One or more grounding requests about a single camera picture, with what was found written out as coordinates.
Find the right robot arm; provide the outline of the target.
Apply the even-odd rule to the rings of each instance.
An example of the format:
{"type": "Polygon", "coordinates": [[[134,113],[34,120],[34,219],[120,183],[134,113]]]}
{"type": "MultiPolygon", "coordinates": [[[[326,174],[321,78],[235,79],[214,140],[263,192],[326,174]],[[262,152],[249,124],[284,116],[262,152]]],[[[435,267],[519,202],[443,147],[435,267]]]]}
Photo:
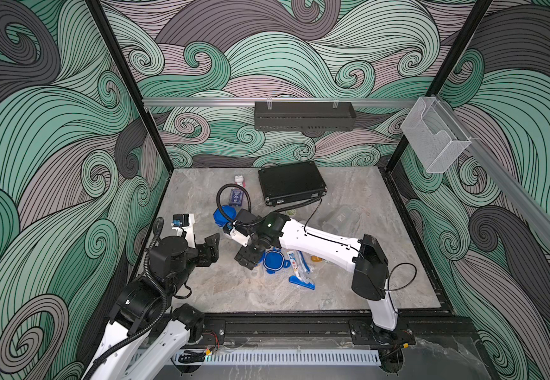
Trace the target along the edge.
{"type": "Polygon", "coordinates": [[[224,231],[241,245],[235,260],[247,269],[254,269],[266,250],[278,248],[322,258],[352,273],[352,291],[368,302],[373,325],[389,331],[397,328],[389,261],[375,237],[342,237],[284,214],[272,212],[261,218],[246,210],[227,222],[224,231]]]}

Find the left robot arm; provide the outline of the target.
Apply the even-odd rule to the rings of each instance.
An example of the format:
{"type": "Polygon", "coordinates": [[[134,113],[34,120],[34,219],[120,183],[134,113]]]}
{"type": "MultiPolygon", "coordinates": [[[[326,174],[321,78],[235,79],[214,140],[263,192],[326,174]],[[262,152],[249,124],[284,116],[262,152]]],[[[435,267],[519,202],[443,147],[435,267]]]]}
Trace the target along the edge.
{"type": "Polygon", "coordinates": [[[172,301],[195,268],[218,261],[219,241],[213,234],[191,246],[184,234],[154,235],[143,274],[117,297],[85,379],[153,379],[177,351],[202,338],[205,315],[187,303],[173,308],[172,301]]]}

